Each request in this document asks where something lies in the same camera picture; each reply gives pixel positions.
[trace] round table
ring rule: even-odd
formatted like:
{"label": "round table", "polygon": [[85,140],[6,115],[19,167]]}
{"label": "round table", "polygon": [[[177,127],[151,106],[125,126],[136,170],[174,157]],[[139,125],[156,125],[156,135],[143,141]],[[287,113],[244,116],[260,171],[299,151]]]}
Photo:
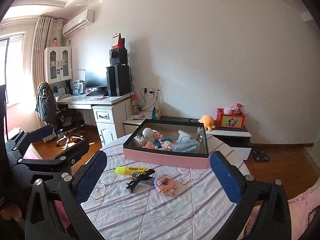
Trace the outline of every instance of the round table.
{"label": "round table", "polygon": [[[116,139],[101,150],[108,164],[82,208],[105,239],[212,239],[227,221],[236,204],[229,201],[211,169],[177,168],[127,160],[123,143],[130,135]],[[228,145],[207,137],[209,152],[220,151],[250,174],[244,162]],[[126,189],[130,175],[115,173],[117,166],[148,167],[154,176],[168,174],[176,185],[175,195],[161,195],[140,183],[131,193]]]}

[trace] yellow highlighter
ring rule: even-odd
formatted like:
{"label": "yellow highlighter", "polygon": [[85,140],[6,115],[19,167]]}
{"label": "yellow highlighter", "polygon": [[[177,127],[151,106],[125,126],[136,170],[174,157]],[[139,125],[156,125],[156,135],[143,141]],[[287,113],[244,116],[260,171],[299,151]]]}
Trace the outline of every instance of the yellow highlighter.
{"label": "yellow highlighter", "polygon": [[132,174],[135,173],[145,173],[149,168],[140,168],[140,167],[116,167],[116,173],[119,174]]}

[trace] red basket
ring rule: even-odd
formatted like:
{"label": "red basket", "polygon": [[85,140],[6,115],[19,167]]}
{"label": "red basket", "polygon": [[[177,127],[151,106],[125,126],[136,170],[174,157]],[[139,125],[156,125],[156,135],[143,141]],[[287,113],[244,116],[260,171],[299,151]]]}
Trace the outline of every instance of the red basket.
{"label": "red basket", "polygon": [[217,123],[218,127],[242,129],[246,116],[242,114],[224,114],[223,108],[218,108]]}

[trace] black hair clip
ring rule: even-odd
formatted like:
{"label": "black hair clip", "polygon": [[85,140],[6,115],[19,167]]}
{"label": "black hair clip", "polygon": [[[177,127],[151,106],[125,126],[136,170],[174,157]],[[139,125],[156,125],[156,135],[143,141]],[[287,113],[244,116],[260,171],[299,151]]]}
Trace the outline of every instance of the black hair clip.
{"label": "black hair clip", "polygon": [[156,171],[153,169],[148,169],[146,170],[146,173],[140,173],[135,179],[130,180],[129,183],[127,183],[128,186],[125,188],[131,189],[131,193],[133,193],[134,188],[139,184],[139,182],[141,182],[142,180],[147,180],[149,175],[155,172]]}

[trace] skull cartoon picture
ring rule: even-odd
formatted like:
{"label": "skull cartoon picture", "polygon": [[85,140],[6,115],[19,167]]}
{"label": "skull cartoon picture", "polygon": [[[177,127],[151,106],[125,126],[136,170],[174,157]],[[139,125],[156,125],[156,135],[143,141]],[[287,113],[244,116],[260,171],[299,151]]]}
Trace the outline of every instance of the skull cartoon picture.
{"label": "skull cartoon picture", "polygon": [[235,119],[235,118],[233,118],[233,117],[231,117],[231,118],[227,121],[226,125],[227,125],[227,126],[230,126],[230,127],[234,127],[234,126],[236,125],[236,122],[238,122],[238,120]]}

